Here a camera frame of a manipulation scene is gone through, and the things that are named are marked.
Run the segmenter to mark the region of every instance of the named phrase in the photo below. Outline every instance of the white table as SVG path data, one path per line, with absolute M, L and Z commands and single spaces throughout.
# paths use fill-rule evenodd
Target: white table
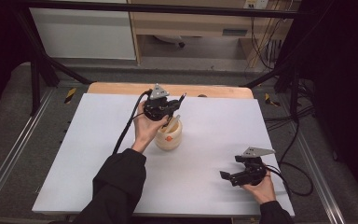
M 111 155 L 137 95 L 83 95 L 60 151 L 40 190 L 33 211 L 76 214 L 91 200 L 92 178 Z M 145 151 L 147 178 L 134 215 L 243 217 L 258 215 L 252 195 L 233 188 L 219 171 L 237 173 L 234 160 L 247 147 L 271 148 L 257 100 L 187 96 L 175 112 L 183 122 L 183 141 L 173 151 L 151 143 Z M 134 140 L 131 125 L 119 150 Z M 278 167 L 274 155 L 263 162 Z M 277 200 L 294 216 L 282 181 L 272 175 Z

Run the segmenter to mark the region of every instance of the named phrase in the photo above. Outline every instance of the black sleeve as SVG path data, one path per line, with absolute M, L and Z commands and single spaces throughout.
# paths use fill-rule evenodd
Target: black sleeve
M 277 201 L 260 205 L 260 224 L 294 224 L 289 213 Z
M 130 148 L 110 156 L 93 179 L 91 202 L 73 223 L 129 223 L 142 196 L 146 179 L 145 162 L 143 154 Z

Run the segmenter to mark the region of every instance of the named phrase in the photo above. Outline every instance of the hand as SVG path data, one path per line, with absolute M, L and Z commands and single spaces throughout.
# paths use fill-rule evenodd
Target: hand
M 149 143 L 154 139 L 159 128 L 168 122 L 168 115 L 159 121 L 153 121 L 144 114 L 145 101 L 138 104 L 137 117 L 133 120 L 135 124 L 135 142 L 132 149 L 143 153 Z
M 249 190 L 259 204 L 276 201 L 274 184 L 272 183 L 271 171 L 269 170 L 267 170 L 266 176 L 264 176 L 258 185 L 242 185 L 241 188 Z

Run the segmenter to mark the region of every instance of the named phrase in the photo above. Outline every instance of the black wire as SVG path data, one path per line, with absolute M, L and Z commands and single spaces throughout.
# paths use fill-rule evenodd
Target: black wire
M 313 185 L 313 181 L 312 181 L 312 178 L 310 178 L 310 176 L 303 170 L 301 170 L 300 168 L 294 166 L 292 163 L 289 163 L 289 162 L 283 162 L 282 164 L 284 165 L 288 165 L 292 168 L 295 168 L 296 170 L 298 170 L 299 172 L 301 172 L 310 182 L 310 190 L 308 190 L 307 192 L 305 193 L 301 193 L 301 192 L 298 192 L 298 191 L 295 191 L 293 189 L 291 189 L 289 187 L 289 183 L 286 181 L 286 179 L 283 177 L 282 173 L 280 170 L 278 170 L 278 168 L 274 167 L 274 166 L 271 166 L 271 165 L 266 165 L 266 168 L 271 171 L 272 173 L 274 173 L 275 175 L 277 175 L 283 182 L 284 184 L 284 187 L 286 188 L 286 191 L 287 193 L 289 194 L 289 197 L 291 196 L 292 193 L 294 193 L 295 195 L 298 195 L 298 196 L 303 196 L 303 197 L 307 197 L 307 196 L 310 196 L 313 192 L 313 189 L 314 189 L 314 185 Z
M 292 168 L 295 168 L 296 170 L 298 170 L 299 172 L 301 172 L 310 182 L 310 190 L 306 193 L 300 193 L 298 191 L 294 191 L 292 189 L 290 189 L 292 191 L 292 193 L 294 193 L 295 195 L 298 195 L 298 196 L 303 196 L 303 197 L 307 197 L 307 196 L 310 196 L 313 192 L 313 189 L 314 189 L 314 185 L 313 185 L 313 181 L 312 181 L 312 178 L 310 178 L 310 176 L 305 172 L 303 171 L 302 169 L 300 169 L 299 167 L 293 165 L 292 163 L 289 163 L 289 162 L 286 162 L 286 161 L 282 161 L 281 162 L 282 165 L 287 165 L 287 166 L 290 166 Z
M 297 127 L 296 127 L 295 136 L 293 136 L 293 139 L 292 139 L 292 141 L 290 142 L 289 146 L 288 146 L 287 149 L 283 152 L 283 155 L 281 156 L 281 158 L 280 158 L 280 160 L 279 160 L 279 162 L 278 162 L 278 166 L 281 167 L 281 163 L 282 163 L 284 157 L 286 156 L 286 154 L 287 154 L 287 152 L 289 151 L 290 147 L 292 147 L 293 143 L 296 141 L 299 127 L 300 127 L 300 123 L 298 122 L 298 123 L 297 123 Z
M 144 93 L 142 93 L 142 94 L 139 96 L 138 101 L 136 102 L 135 107 L 134 107 L 133 110 L 132 110 L 131 117 L 130 117 L 129 121 L 127 122 L 127 125 L 126 125 L 126 127 L 124 128 L 123 132 L 121 133 L 120 137 L 119 137 L 118 140 L 117 140 L 117 143 L 116 143 L 115 149 L 113 150 L 112 155 L 117 154 L 118 148 L 120 147 L 121 142 L 123 141 L 124 137 L 126 136 L 126 133 L 127 133 L 127 131 L 129 130 L 129 128 L 130 128 L 130 126 L 131 126 L 132 120 L 135 118 L 133 115 L 135 114 L 136 108 L 138 107 L 138 104 L 141 102 L 142 97 L 144 97 L 146 94 L 149 94 L 151 91 L 152 91 L 152 90 L 145 91 Z
M 132 118 L 132 120 L 136 119 L 138 116 L 141 116 L 141 115 L 143 115 L 143 114 L 144 114 L 144 113 L 140 113 L 140 114 L 136 115 L 135 117 Z

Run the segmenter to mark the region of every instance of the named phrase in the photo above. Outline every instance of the black pole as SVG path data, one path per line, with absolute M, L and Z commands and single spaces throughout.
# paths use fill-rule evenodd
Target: black pole
M 306 19 L 309 16 L 315 15 L 314 12 L 230 8 L 230 7 L 191 7 L 191 6 L 172 6 L 172 5 L 95 3 L 95 2 L 47 1 L 47 0 L 17 0 L 17 3 L 24 7 L 37 7 L 37 8 L 95 10 L 95 11 L 154 12 L 154 13 L 176 13 L 176 14 L 262 17 L 262 18 L 283 18 L 283 19 Z

